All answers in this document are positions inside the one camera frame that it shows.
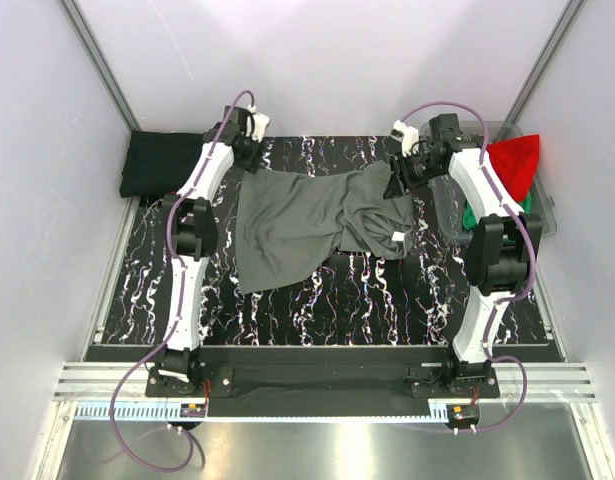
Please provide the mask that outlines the grey t shirt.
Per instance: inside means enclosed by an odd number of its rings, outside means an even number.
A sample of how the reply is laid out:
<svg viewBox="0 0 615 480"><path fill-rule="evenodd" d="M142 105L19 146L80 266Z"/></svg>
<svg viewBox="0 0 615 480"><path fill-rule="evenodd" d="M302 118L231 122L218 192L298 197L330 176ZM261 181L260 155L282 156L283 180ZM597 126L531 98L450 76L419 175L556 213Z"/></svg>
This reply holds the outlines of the grey t shirt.
<svg viewBox="0 0 615 480"><path fill-rule="evenodd" d="M401 260L413 247L413 203L386 199L378 161L328 176L260 170L243 176L235 248L242 294L306 280L336 251Z"/></svg>

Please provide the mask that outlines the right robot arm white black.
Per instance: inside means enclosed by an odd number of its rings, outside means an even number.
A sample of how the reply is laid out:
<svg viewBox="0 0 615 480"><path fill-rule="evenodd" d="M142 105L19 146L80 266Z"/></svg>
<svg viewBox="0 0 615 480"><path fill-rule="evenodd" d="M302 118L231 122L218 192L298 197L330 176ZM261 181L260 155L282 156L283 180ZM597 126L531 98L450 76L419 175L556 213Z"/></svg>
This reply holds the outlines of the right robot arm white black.
<svg viewBox="0 0 615 480"><path fill-rule="evenodd" d="M533 288L542 220L513 200L491 163L488 136L462 131L455 114L440 114L424 138L402 120L392 136L401 150L390 162L384 193L392 199L441 176L461 188L476 219L466 250L464 273L470 285L461 327L437 374L430 379L447 394L469 395L492 380L492 347L510 303Z"/></svg>

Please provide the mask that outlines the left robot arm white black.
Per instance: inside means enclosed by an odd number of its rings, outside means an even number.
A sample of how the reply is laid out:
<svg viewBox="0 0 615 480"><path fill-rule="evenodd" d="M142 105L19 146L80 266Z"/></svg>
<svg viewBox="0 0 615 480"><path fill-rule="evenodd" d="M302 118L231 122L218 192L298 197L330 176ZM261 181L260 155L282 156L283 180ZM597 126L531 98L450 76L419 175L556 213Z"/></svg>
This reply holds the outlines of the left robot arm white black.
<svg viewBox="0 0 615 480"><path fill-rule="evenodd" d="M165 240L172 273L169 319L163 341L150 354L146 395L190 397L209 393L201 364L198 321L200 294L218 243L212 209L223 177L232 166L254 172L269 126L257 107L229 107L204 136L198 161L176 193L163 199Z"/></svg>

